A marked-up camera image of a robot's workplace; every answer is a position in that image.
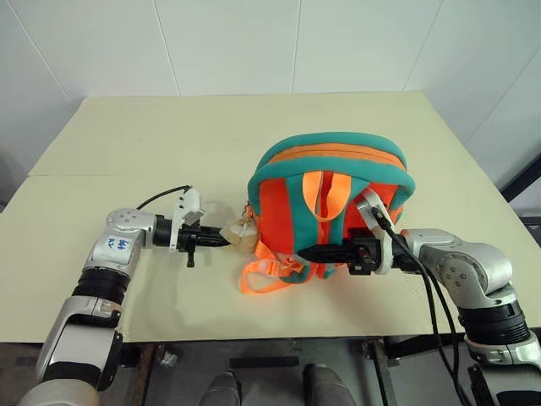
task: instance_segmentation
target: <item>orange backpack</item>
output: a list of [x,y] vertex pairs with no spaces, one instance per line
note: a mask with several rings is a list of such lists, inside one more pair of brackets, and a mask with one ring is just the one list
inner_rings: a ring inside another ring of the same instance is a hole
[[[396,222],[415,190],[400,149],[363,133],[317,133],[287,138],[263,156],[248,185],[259,260],[241,278],[244,293],[267,293],[314,274],[330,277],[341,264],[310,263],[296,255],[315,244],[341,244],[349,228],[366,228],[356,204],[366,188],[376,192]],[[273,282],[251,288],[249,275]]]

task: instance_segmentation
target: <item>backpack strap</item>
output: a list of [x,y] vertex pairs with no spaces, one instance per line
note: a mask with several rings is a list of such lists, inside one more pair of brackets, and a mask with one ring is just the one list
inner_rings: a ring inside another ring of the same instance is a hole
[[[240,278],[240,290],[243,294],[266,294],[286,288],[291,283],[282,281],[281,277],[290,277],[294,272],[301,272],[305,267],[302,262],[292,260],[290,257],[280,261],[261,240],[258,241],[254,253],[260,260],[251,262],[244,267],[243,275]],[[275,280],[263,288],[252,289],[248,281],[250,273],[261,273],[267,277],[275,278]]]
[[325,217],[317,213],[322,182],[323,171],[306,172],[303,175],[303,196],[312,215],[320,222],[329,222],[346,208],[352,190],[352,177],[343,173],[333,173],[331,189],[326,196],[327,214]]
[[335,156],[306,156],[293,161],[270,163],[259,168],[248,183],[248,196],[250,205],[257,215],[261,214],[260,184],[267,179],[286,178],[288,189],[289,179],[301,177],[306,172],[330,171],[343,173],[353,178],[369,179],[369,182],[379,184],[397,184],[398,190],[389,206],[390,211],[402,206],[415,190],[413,179],[403,168],[391,164],[372,161],[346,159]]

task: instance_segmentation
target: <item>backpack handle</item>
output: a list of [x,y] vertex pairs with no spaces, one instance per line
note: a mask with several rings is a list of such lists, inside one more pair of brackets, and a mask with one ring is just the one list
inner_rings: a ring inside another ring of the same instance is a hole
[[320,197],[323,171],[306,172],[303,175],[303,196],[306,206],[320,222],[329,222],[345,209],[352,191],[352,177],[343,173],[333,173],[331,189],[326,197],[327,215],[320,216],[316,211]]

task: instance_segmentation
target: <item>teal trim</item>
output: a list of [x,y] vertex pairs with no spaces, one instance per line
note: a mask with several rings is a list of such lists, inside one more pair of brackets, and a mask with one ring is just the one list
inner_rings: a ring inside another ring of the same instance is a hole
[[[289,194],[289,207],[291,207],[293,227],[293,252],[318,244],[318,221],[312,215],[303,196],[303,175],[288,176],[286,178],[287,193]],[[302,283],[308,279],[310,267],[305,266],[300,273],[293,273],[290,277],[281,277],[287,283]]]
[[[270,163],[255,172],[254,176],[248,182],[249,202],[255,213],[257,215],[261,213],[261,182],[273,178],[289,178],[311,171],[332,171],[345,173],[353,178],[369,180],[369,182],[397,184],[398,190],[391,202],[390,210],[395,210],[402,206],[415,190],[413,179],[406,172],[394,165],[333,156],[306,156],[291,161]],[[301,186],[298,187],[298,193],[301,193],[301,195],[302,189],[301,183]]]
[[327,264],[325,267],[325,272],[323,273],[324,279],[329,279],[336,272],[335,264]]
[[381,151],[389,152],[397,156],[404,167],[407,167],[406,158],[402,154],[402,151],[400,151],[400,148],[398,148],[394,142],[388,140],[387,138],[368,133],[326,132],[294,135],[293,137],[280,141],[263,155],[257,168],[260,169],[263,167],[272,159],[274,155],[289,148],[293,148],[294,146],[314,145],[326,142],[368,146],[370,148],[376,148]]
[[[359,178],[352,178],[352,192],[347,200],[346,207],[355,199],[360,193],[366,189],[369,182]],[[330,244],[341,244],[344,235],[344,221],[346,220],[346,211],[342,211],[340,215],[335,218],[331,223],[331,235],[329,236]]]

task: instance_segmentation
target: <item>small beige object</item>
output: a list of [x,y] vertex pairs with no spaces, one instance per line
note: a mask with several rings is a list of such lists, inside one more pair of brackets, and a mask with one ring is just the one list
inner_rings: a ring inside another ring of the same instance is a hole
[[258,239],[255,220],[251,217],[243,217],[229,222],[220,231],[220,235],[243,254],[252,254]]

